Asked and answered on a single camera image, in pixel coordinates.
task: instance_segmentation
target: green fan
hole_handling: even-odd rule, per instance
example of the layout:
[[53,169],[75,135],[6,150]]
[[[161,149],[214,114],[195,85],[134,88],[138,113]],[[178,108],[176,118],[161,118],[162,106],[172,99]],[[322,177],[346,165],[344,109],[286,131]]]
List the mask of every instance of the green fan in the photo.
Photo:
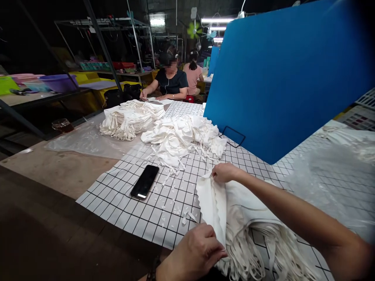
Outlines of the green fan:
[[199,23],[190,23],[189,28],[187,29],[187,33],[190,35],[190,39],[198,39],[199,35],[202,34],[202,29],[199,28]]

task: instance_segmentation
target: white fabric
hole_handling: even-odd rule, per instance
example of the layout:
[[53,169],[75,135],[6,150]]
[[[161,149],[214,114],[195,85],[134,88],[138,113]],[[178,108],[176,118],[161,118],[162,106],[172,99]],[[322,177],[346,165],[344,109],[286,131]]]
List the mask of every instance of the white fabric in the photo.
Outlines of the white fabric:
[[192,149],[198,149],[192,142],[200,144],[204,156],[208,156],[207,152],[211,151],[215,156],[221,157],[227,141],[219,138],[218,134],[217,126],[213,126],[207,118],[175,116],[156,121],[155,128],[144,132],[141,140],[145,143],[159,144],[155,148],[155,155],[162,165],[178,168],[180,158],[188,155]]
[[276,271],[278,280],[318,279],[315,267],[300,254],[294,233],[246,187],[235,181],[223,187],[207,174],[198,180],[196,189],[202,217],[213,226],[218,239],[222,239],[222,213],[226,211],[225,247],[229,258],[216,264],[224,275],[230,272],[231,280],[265,277],[262,256],[252,240],[250,227],[264,235],[270,254],[268,266]]
[[350,148],[361,161],[375,164],[375,132],[353,130],[343,123],[331,120],[314,134]]
[[215,188],[213,183],[211,173],[202,176],[196,183],[196,192],[199,202],[204,202],[204,204],[200,204],[203,220],[212,225],[217,240],[225,247],[227,194],[225,185],[220,186],[216,183],[217,188]]
[[161,100],[161,101],[159,101],[159,100],[157,100],[157,99],[154,98],[154,97],[150,97],[150,98],[148,98],[147,101],[158,102],[158,103],[161,103],[161,104],[163,104],[163,105],[167,105],[167,104],[173,103],[173,100],[170,100],[170,99],[166,99],[166,100]]
[[127,101],[104,110],[105,119],[99,126],[100,133],[131,141],[137,133],[152,129],[154,121],[161,119],[164,114],[163,105]]
[[335,120],[330,120],[327,124],[317,130],[314,135],[326,138],[329,133],[332,133],[338,129],[350,129],[350,127]]

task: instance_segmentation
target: clear plastic bag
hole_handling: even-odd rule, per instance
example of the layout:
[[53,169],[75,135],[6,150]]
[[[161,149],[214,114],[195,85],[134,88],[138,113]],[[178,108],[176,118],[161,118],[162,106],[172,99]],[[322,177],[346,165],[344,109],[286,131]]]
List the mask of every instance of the clear plastic bag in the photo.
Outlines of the clear plastic bag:
[[371,242],[375,230],[375,167],[347,147],[331,145],[297,156],[287,176],[294,195]]
[[75,151],[87,155],[121,159],[132,147],[141,142],[140,136],[132,141],[118,140],[99,134],[99,125],[105,116],[101,113],[68,134],[50,141],[45,148],[54,151]]

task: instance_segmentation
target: white plastic crate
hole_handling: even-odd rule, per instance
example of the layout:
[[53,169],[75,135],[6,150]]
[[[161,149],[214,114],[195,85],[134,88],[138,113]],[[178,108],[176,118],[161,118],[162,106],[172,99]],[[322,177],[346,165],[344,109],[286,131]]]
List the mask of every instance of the white plastic crate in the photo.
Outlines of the white plastic crate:
[[361,96],[355,103],[367,107],[369,109],[375,110],[375,88],[369,90],[366,94]]
[[360,105],[350,109],[338,121],[357,130],[375,131],[375,111]]

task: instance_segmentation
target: green plastic basket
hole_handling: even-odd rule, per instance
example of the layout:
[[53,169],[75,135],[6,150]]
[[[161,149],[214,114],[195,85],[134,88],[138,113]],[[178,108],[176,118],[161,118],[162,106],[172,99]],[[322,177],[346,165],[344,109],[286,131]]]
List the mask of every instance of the green plastic basket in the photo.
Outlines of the green plastic basket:
[[12,77],[0,76],[0,96],[11,94],[9,89],[19,90],[20,88],[13,81]]

